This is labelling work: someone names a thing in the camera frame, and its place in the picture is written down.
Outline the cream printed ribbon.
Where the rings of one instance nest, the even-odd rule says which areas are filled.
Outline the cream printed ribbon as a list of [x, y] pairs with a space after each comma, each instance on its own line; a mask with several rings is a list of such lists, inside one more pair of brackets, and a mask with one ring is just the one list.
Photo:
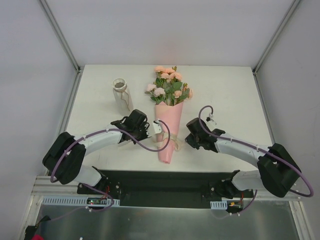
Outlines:
[[131, 137], [129, 137], [129, 141], [119, 143], [119, 146], [122, 147], [129, 143], [133, 143], [134, 145], [138, 144], [140, 147], [150, 152], [161, 152], [162, 149], [165, 150], [169, 147], [173, 147], [175, 151], [180, 151], [182, 146], [184, 145], [184, 143], [180, 139], [178, 139], [177, 135], [172, 133], [168, 134], [167, 132], [159, 133], [156, 136], [152, 136], [150, 139], [152, 140], [152, 144], [157, 147], [157, 149], [148, 148], [142, 143], [133, 140]]

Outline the pink wrapping paper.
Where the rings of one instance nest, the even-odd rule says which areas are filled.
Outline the pink wrapping paper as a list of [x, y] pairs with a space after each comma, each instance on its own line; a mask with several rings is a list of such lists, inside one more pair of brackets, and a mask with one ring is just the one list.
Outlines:
[[[177, 135], [180, 129], [180, 121], [183, 110], [183, 102], [174, 106], [166, 105], [164, 102], [155, 106], [155, 118], [166, 123], [170, 130], [170, 134]], [[170, 164], [172, 161], [174, 149], [170, 146], [168, 149], [158, 152], [158, 159], [160, 162]]]

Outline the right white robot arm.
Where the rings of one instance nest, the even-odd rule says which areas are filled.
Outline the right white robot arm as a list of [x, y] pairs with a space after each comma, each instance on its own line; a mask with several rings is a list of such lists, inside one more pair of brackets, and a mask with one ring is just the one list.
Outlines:
[[300, 177], [300, 168], [281, 144], [257, 147], [232, 138], [221, 129], [210, 130], [198, 117], [189, 121], [186, 127], [190, 133], [185, 141], [192, 148], [233, 156], [256, 168], [251, 171], [234, 170], [217, 183], [214, 191], [221, 197], [232, 199], [246, 190], [265, 189], [283, 198]]

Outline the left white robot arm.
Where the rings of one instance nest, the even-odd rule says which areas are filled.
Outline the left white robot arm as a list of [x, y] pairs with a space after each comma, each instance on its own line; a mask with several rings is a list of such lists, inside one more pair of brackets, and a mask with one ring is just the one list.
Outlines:
[[54, 180], [66, 185], [72, 181], [88, 185], [90, 191], [99, 195], [105, 191], [102, 174], [94, 167], [83, 165], [85, 156], [104, 147], [130, 141], [126, 131], [138, 141], [148, 138], [149, 123], [145, 113], [135, 109], [129, 116], [112, 121], [98, 134], [83, 136], [83, 140], [68, 132], [61, 133], [42, 160], [42, 164], [54, 175]]

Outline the pink flower bunch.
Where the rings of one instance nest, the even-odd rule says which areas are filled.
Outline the pink flower bunch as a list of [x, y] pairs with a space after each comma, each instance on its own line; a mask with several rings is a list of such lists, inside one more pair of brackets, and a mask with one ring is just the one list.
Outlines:
[[182, 74], [177, 72], [177, 66], [156, 66], [155, 81], [147, 85], [144, 93], [156, 105], [161, 103], [175, 106], [193, 97], [193, 90], [186, 82], [182, 82]]

